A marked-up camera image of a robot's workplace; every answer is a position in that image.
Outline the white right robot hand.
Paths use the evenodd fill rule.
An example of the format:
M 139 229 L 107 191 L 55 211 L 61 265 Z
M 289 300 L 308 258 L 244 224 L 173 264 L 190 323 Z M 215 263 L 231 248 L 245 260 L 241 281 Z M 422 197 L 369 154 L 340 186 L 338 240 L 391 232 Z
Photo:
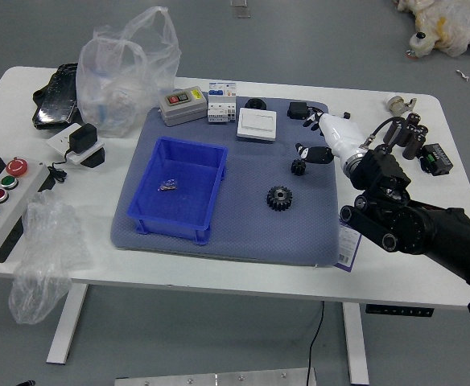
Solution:
M 329 113 L 313 113 L 304 123 L 304 127 L 312 125 L 311 130 L 320 130 L 326 141 L 326 146 L 303 146 L 300 143 L 295 148 L 304 162 L 328 164 L 334 157 L 340 160 L 342 171 L 350 175 L 367 150 L 361 147 L 364 137 L 358 126 L 342 117 Z

